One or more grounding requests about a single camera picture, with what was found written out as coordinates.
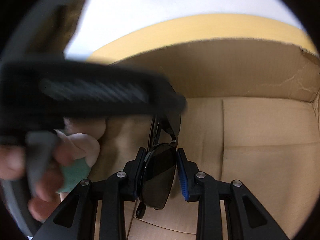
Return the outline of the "person's left hand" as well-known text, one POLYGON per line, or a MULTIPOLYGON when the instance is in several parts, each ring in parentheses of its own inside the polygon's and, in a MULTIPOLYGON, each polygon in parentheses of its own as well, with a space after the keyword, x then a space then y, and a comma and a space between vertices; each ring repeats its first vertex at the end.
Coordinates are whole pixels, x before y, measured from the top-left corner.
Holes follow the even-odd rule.
POLYGON ((69 194, 57 193, 57 190, 63 185, 60 164, 68 164, 67 157, 58 156, 57 149, 61 144, 61 140, 57 135, 57 131, 61 131, 67 136, 75 133, 84 133, 90 137, 91 150, 89 152, 90 156, 87 157, 86 161, 92 170, 100 154, 99 140, 106 130, 106 120, 104 118, 65 118, 64 122, 63 129, 39 131, 31 135, 32 139, 38 140, 33 147, 1 145, 1 179, 4 181, 17 181, 22 179, 23 176, 27 176, 31 189, 31 198, 27 202, 27 209, 33 219, 39 222, 44 222, 69 194), (42 151, 35 158, 33 164, 30 163, 29 154, 27 153, 32 148, 42 151))

